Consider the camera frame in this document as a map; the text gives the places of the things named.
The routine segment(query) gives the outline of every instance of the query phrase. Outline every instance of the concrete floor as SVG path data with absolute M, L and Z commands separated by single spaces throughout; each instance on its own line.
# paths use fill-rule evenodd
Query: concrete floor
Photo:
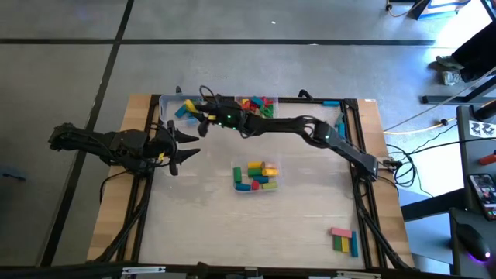
M 4 0 L 0 38 L 112 39 L 125 6 L 125 0 Z M 394 7 L 395 13 L 405 10 L 408 5 Z M 453 95 L 463 88 L 439 84 L 439 75 L 429 64 L 436 55 L 452 53 L 488 23 L 479 1 L 472 1 L 456 17 L 421 22 L 391 18 L 381 0 L 135 2 L 127 39 L 436 40 L 436 44 L 121 46 L 95 130 L 120 127 L 130 94 L 173 94 L 176 85 L 197 94 L 200 84 L 223 94 L 275 91 L 296 96 L 305 88 L 315 97 L 375 98 L 387 128 L 427 109 L 419 104 L 419 96 Z M 39 260 L 74 156 L 49 150 L 48 137 L 62 122 L 84 126 L 110 49 L 0 45 L 0 165 L 28 175 L 22 184 L 0 178 L 0 265 L 32 265 Z M 454 107 L 442 107 L 398 130 L 423 128 L 454 115 Z M 413 150 L 439 131 L 387 136 L 387 141 Z M 433 144 L 456 138 L 453 129 Z M 457 154 L 457 146 L 448 146 L 415 156 L 426 191 L 440 195 L 462 186 Z M 98 158 L 87 157 L 55 264 L 84 262 L 98 214 L 98 187 L 107 173 Z M 418 184 L 408 190 L 421 194 Z

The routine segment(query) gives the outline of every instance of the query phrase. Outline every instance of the pink wooden block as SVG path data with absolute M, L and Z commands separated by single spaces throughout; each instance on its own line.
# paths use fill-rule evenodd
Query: pink wooden block
M 330 232 L 333 236 L 344 236 L 346 238 L 351 238 L 351 231 L 348 229 L 331 228 Z

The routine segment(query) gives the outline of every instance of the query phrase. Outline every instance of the computer mouse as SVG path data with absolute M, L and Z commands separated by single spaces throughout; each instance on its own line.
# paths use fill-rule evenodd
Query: computer mouse
M 491 256 L 489 245 L 471 225 L 458 224 L 456 226 L 456 236 L 474 258 L 486 261 Z

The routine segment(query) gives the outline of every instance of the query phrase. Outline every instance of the wooden tabletop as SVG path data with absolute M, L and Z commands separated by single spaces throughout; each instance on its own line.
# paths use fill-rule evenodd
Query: wooden tabletop
M 122 121 L 121 130 L 145 128 L 146 116 L 150 106 L 151 95 L 131 95 L 127 105 L 126 114 Z M 360 120 L 367 152 L 376 157 L 387 157 L 388 151 L 382 133 L 381 118 L 374 100 L 358 100 Z M 356 133 L 353 133 L 354 127 L 351 125 L 352 139 L 357 141 Z M 109 175 L 123 171 L 121 167 L 112 167 Z M 380 176 L 393 179 L 392 174 L 380 170 Z M 88 259 L 93 260 L 98 257 L 107 245 L 115 238 L 122 228 L 126 209 L 131 192 L 133 176 L 123 174 L 107 182 L 102 204 L 98 213 L 93 238 L 88 251 Z M 413 267 L 413 259 L 408 246 L 405 224 L 401 214 L 401 208 L 398 203 L 396 189 L 385 181 L 374 182 L 374 194 L 377 205 L 377 213 L 381 225 L 381 231 L 393 249 L 400 255 L 406 264 Z M 130 260 L 131 249 L 135 235 L 135 228 L 131 231 L 128 238 L 125 260 Z M 377 247 L 374 237 L 367 229 L 369 239 L 370 255 L 372 264 L 379 265 L 377 258 Z

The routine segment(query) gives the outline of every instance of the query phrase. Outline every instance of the white shoe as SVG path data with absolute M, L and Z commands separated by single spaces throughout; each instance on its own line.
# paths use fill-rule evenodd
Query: white shoe
M 463 81 L 462 75 L 457 71 L 456 72 L 450 72 L 450 71 L 444 71 L 443 72 L 444 85 L 451 86 L 451 85 L 457 84 L 457 83 L 462 82 L 462 81 Z
M 443 65 L 444 67 L 451 67 L 455 70 L 461 70 L 465 68 L 460 63 L 456 62 L 456 60 L 451 56 L 436 56 L 437 63 Z

